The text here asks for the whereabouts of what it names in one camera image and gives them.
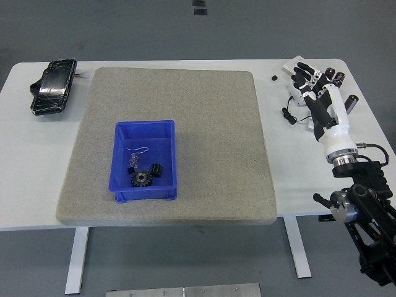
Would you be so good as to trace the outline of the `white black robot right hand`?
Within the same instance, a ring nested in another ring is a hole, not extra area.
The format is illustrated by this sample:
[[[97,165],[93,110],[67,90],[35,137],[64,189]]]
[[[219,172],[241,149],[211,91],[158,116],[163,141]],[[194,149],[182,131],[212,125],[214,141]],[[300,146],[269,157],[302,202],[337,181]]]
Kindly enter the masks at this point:
[[[352,141],[350,123],[339,90],[323,72],[298,62],[291,76],[293,86],[299,90],[311,112],[314,136],[324,146],[327,161],[342,155],[357,155]]]

